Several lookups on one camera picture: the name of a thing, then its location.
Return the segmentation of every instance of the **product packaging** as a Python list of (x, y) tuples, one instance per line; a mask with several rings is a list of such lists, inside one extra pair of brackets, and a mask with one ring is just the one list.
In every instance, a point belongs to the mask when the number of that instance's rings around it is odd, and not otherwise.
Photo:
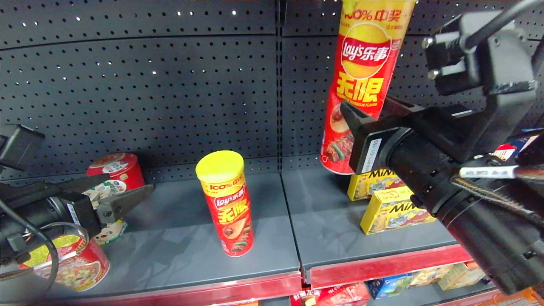
[(259, 306), (259, 301), (236, 302), (232, 304), (221, 304), (221, 305), (222, 306)]
[(375, 191), (404, 186), (404, 182), (391, 170), (380, 169), (360, 175), (351, 175), (348, 197), (352, 201), (368, 199)]
[(370, 299), (363, 282), (324, 289), (300, 291), (291, 296), (291, 306), (364, 306)]
[(370, 295), (374, 299), (399, 295), (412, 280), (412, 273), (406, 273), (386, 278), (379, 278), (367, 282)]
[(419, 209), (412, 203), (412, 195), (407, 186), (374, 192), (361, 219), (364, 233), (369, 235), (434, 221), (426, 209)]
[(225, 253), (238, 257), (249, 252), (254, 236), (242, 156), (233, 151), (210, 153), (196, 165), (196, 176)]
[(340, 104), (348, 101), (378, 119), (414, 3), (343, 1), (320, 154), (323, 166), (334, 173), (353, 173), (349, 167), (353, 136)]
[[(534, 130), (542, 130), (542, 128), (525, 128), (522, 132), (529, 132)], [(516, 139), (511, 143), (505, 143), (500, 145), (492, 155), (499, 157), (501, 160), (506, 161), (509, 158), (516, 157), (523, 149), (525, 149), (531, 142), (533, 142), (538, 136), (531, 136), (527, 138)]]
[[(109, 271), (109, 260), (96, 241), (88, 246), (76, 235), (62, 236), (53, 240), (59, 253), (59, 269), (55, 281), (76, 291), (86, 291), (96, 286)], [(33, 267), (34, 273), (48, 278), (51, 271), (51, 256), (46, 246), (30, 252), (30, 260), (20, 268)]]
[(480, 269), (476, 262), (462, 262), (460, 264), (455, 264), (453, 268), (438, 281), (438, 285), (442, 290), (450, 290), (474, 285), (484, 276), (484, 271)]
[[(110, 185), (111, 183), (106, 181), (98, 186), (95, 186), (85, 192), (87, 197), (91, 200), (93, 208), (98, 206), (98, 201), (104, 198), (107, 198), (113, 194), (115, 187)], [(112, 242), (119, 238), (125, 229), (127, 228), (127, 223), (123, 219), (117, 220), (115, 223), (107, 224), (102, 231), (94, 237), (98, 244), (106, 244)]]
[(87, 168), (87, 175), (109, 173), (107, 181), (113, 194), (145, 185), (138, 157), (132, 153), (115, 153), (100, 158)]
[(497, 293), (489, 301), (479, 303), (476, 306), (539, 306), (544, 305), (542, 299), (533, 288), (527, 288), (513, 295), (506, 296)]
[(422, 287), (430, 284), (438, 283), (451, 269), (453, 265), (442, 266), (424, 269), (418, 272), (413, 272), (412, 282), (409, 287)]

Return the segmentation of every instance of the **instant noodle cup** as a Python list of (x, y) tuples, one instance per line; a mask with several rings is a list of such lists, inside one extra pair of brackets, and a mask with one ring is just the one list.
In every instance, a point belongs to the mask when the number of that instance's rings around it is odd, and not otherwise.
[[(109, 271), (109, 260), (96, 241), (88, 242), (76, 235), (66, 235), (53, 240), (59, 253), (59, 270), (55, 281), (76, 291), (86, 291), (96, 286)], [(20, 268), (34, 268), (34, 273), (48, 278), (51, 256), (46, 246), (30, 252), (30, 259)]]
[[(101, 199), (107, 198), (113, 194), (113, 191), (116, 190), (116, 188), (115, 186), (111, 186), (111, 184), (112, 183), (108, 180), (83, 192), (83, 194), (89, 197), (93, 208), (96, 209), (96, 207), (100, 204), (99, 201)], [(127, 223), (125, 220), (119, 219), (115, 223), (106, 224), (106, 227), (103, 228), (102, 231), (94, 237), (94, 239), (100, 245), (115, 241), (123, 234), (123, 232), (125, 232), (126, 228)]]
[(414, 3), (343, 1), (320, 152), (321, 163), (334, 173), (353, 173), (349, 158), (354, 139), (340, 104), (346, 101), (378, 119)]
[(113, 194), (123, 193), (145, 185), (138, 157), (132, 153), (107, 155), (87, 168), (87, 175), (109, 173), (107, 181)]
[(249, 252), (254, 236), (242, 156), (234, 151), (210, 153), (196, 165), (196, 176), (223, 251), (232, 257)]

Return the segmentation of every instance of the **pegboard wall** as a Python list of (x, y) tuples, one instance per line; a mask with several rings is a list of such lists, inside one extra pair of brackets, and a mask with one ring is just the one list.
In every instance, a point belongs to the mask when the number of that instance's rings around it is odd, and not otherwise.
[[(420, 1), (390, 94), (481, 109), (477, 90), (437, 96), (419, 42), (453, 15), (510, 5)], [(1, 2), (2, 123), (46, 135), (26, 172), (5, 170), (1, 179), (71, 178), (123, 151), (140, 156), (148, 181), (194, 178), (194, 164), (221, 149), (240, 152), (252, 173), (276, 172), (299, 155), (310, 167), (340, 11), (334, 0)], [(516, 22), (539, 39), (542, 16)], [(542, 97), (520, 127), (538, 122)]]

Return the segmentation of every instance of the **store shelf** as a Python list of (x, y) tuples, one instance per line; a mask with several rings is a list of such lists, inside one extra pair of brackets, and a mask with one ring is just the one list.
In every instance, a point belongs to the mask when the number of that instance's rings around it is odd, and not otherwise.
[(471, 257), (439, 222), (365, 235), (367, 201), (345, 194), (349, 176), (324, 168), (282, 173), (302, 272), (312, 288), (392, 276)]
[(301, 289), (299, 261), (280, 175), (249, 175), (255, 231), (245, 256), (224, 254), (196, 180), (156, 184), (126, 217), (128, 232), (104, 246), (108, 275), (73, 303), (201, 305), (287, 296)]
[(289, 297), (284, 296), (273, 299), (265, 299), (263, 301), (259, 301), (259, 306), (289, 306)]
[(496, 294), (497, 291), (498, 290), (496, 290), (495, 286), (492, 284), (484, 285), (482, 283), (478, 283), (472, 286), (447, 291), (442, 291), (442, 289), (435, 284), (407, 289), (400, 295), (393, 297), (370, 299), (367, 306), (473, 305), (488, 300), (494, 294)]

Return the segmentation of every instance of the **robotic arm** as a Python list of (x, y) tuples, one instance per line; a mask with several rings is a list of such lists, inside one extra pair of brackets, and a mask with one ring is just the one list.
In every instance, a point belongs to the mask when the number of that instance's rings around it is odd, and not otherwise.
[[(501, 13), (462, 14), (424, 39), (429, 78), (438, 92), (482, 87), (482, 112), (410, 111), (409, 103), (389, 99), (386, 104), (403, 111), (373, 121), (350, 104), (341, 106), (355, 137), (350, 158), (355, 173), (393, 170), (414, 192), (412, 201), (442, 222), (506, 294), (544, 280), (543, 198), (523, 181), (493, 175), (465, 179), (459, 170), (505, 165), (490, 153), (535, 100), (535, 74), (544, 57), (540, 42), (531, 58), (525, 33), (511, 20), (540, 4), (523, 0)], [(518, 161), (542, 178), (544, 137), (529, 148)]]
[[(3, 167), (24, 170), (44, 138), (22, 125), (6, 126), (0, 134), (0, 173)], [(107, 180), (109, 174), (21, 188), (0, 183), (0, 266), (14, 261), (21, 264), (30, 259), (30, 251), (45, 244), (52, 258), (44, 293), (49, 291), (59, 261), (53, 239), (73, 234), (73, 228), (87, 239), (98, 235), (107, 224), (123, 217), (154, 191), (153, 185), (146, 185), (101, 199), (93, 208), (89, 197), (82, 193)], [(3, 273), (0, 281), (24, 273), (25, 270)]]

